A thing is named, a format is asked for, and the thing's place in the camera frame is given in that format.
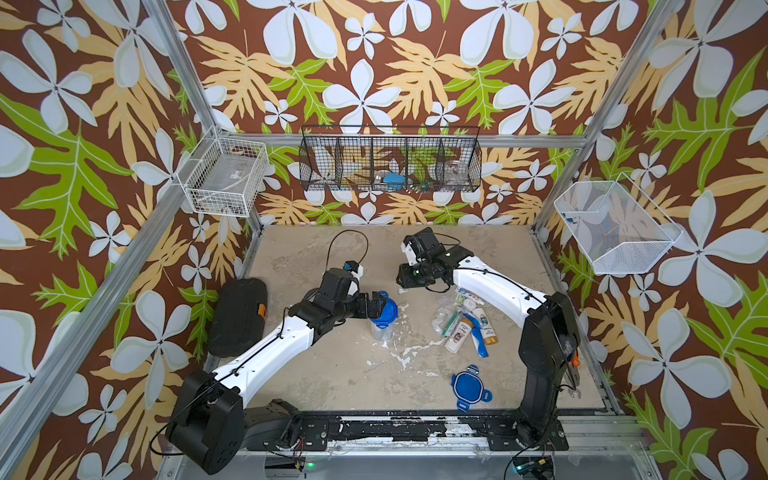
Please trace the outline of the green toothbrush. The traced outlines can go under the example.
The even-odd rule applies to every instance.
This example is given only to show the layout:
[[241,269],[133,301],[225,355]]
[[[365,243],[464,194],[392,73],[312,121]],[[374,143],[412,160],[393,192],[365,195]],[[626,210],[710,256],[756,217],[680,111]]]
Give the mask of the green toothbrush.
[[460,307],[456,307],[451,313],[446,325],[444,326],[441,332],[444,338],[448,338],[451,336],[458,322],[461,320],[461,316],[462,316],[462,309]]

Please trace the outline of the small white toiletry tube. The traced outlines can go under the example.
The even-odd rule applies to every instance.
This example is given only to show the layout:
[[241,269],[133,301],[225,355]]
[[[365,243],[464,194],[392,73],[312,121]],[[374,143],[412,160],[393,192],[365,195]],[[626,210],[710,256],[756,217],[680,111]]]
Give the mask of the small white toiletry tube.
[[471,336],[473,327],[472,321],[467,317],[459,320],[445,342],[445,349],[453,354],[457,354],[467,338]]

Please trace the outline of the toiletry bottle orange cap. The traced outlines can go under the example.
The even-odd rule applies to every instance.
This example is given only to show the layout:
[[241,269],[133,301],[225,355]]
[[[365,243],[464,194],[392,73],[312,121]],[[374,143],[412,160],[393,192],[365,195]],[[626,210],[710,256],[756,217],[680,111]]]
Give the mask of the toiletry bottle orange cap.
[[484,343],[486,345],[496,344],[498,342],[498,336],[485,311],[482,308],[476,308],[474,313],[480,324],[481,336]]

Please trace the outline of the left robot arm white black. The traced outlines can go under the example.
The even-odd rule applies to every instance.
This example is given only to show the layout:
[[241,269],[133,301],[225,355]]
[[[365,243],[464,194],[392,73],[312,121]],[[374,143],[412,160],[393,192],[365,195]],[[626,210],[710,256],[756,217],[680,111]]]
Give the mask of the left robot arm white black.
[[397,305],[385,291],[364,293],[359,278],[331,268],[321,285],[285,311],[280,325],[222,367],[183,382],[165,437],[205,473],[224,469],[245,446],[276,445],[298,411],[284,401],[249,409],[258,391],[294,357],[348,318],[378,320]]

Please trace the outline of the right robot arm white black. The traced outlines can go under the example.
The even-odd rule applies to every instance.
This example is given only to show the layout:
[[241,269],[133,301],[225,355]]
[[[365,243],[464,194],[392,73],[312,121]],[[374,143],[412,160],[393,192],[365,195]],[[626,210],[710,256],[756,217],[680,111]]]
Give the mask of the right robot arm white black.
[[427,288],[441,279],[469,290],[522,329],[518,353],[527,374],[515,436],[523,447],[545,442],[555,423],[563,376],[580,343],[571,301],[565,294],[547,295],[512,280],[459,244],[443,245],[429,227],[406,236],[401,250],[407,261],[399,266],[400,287]]

